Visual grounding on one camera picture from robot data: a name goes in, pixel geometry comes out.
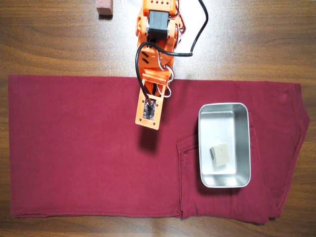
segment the wood grain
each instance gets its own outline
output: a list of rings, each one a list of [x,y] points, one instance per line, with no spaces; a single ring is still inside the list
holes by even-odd
[[[0,1],[0,236],[316,235],[316,1],[205,0],[210,19],[192,58],[177,58],[181,79],[298,82],[311,118],[282,217],[264,226],[213,217],[10,216],[7,76],[135,76],[134,24],[140,0],[114,0],[99,18],[92,0]],[[188,51],[203,23],[197,1],[182,0]]]

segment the metal tray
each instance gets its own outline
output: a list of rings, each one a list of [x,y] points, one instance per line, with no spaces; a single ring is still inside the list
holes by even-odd
[[[231,162],[216,166],[211,147],[226,142]],[[251,176],[248,110],[242,103],[202,106],[198,115],[201,179],[209,188],[246,186]]]

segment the beige sponge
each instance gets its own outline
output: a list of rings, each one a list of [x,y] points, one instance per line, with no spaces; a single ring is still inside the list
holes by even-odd
[[[227,143],[221,143],[211,148],[216,166],[222,166],[231,162]]]
[[[97,0],[96,7],[99,15],[113,15],[113,0]]]

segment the red cloth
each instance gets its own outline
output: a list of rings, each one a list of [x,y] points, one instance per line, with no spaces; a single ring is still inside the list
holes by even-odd
[[[10,76],[11,213],[16,217],[279,217],[309,117],[299,84],[175,80],[159,131],[135,125],[135,78]],[[200,181],[198,112],[241,102],[250,113],[251,181]]]

